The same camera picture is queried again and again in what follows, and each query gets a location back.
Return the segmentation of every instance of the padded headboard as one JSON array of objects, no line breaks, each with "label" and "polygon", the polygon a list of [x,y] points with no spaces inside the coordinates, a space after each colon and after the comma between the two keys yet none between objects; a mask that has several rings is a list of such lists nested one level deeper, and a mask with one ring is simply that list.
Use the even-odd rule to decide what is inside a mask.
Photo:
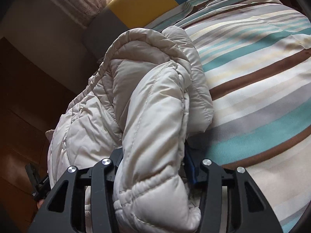
[{"label": "padded headboard", "polygon": [[83,35],[83,44],[96,58],[123,32],[143,28],[165,12],[187,0],[112,0]]}]

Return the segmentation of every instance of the striped bed sheet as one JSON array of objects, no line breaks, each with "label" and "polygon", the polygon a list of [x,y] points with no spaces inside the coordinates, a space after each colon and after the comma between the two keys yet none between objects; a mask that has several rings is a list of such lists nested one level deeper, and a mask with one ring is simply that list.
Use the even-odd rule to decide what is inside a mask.
[{"label": "striped bed sheet", "polygon": [[215,115],[188,138],[247,168],[288,233],[311,200],[311,24],[279,0],[189,0],[148,25],[187,32]]}]

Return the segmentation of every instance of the gray wall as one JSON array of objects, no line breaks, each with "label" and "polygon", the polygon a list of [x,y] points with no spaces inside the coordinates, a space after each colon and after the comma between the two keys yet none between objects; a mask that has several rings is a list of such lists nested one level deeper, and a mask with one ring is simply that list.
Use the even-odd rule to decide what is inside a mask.
[{"label": "gray wall", "polygon": [[82,45],[82,33],[50,0],[15,0],[0,24],[0,38],[76,94],[98,69]]}]

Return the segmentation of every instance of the brown floor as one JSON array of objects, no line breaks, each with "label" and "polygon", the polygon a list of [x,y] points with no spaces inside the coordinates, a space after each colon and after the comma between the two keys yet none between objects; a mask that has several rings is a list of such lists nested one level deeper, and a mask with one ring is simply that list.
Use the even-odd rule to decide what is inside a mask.
[{"label": "brown floor", "polygon": [[31,63],[5,38],[0,39],[0,203],[21,232],[36,211],[25,171],[34,164],[47,173],[49,142],[75,94]]}]

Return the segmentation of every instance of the yellow stripe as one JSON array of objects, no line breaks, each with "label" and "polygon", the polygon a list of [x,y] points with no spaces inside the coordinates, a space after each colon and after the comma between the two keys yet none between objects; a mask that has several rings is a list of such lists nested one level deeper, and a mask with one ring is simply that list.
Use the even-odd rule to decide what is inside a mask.
[{"label": "yellow stripe", "polygon": [[112,0],[109,9],[130,29],[144,27],[178,6],[175,0]]}]

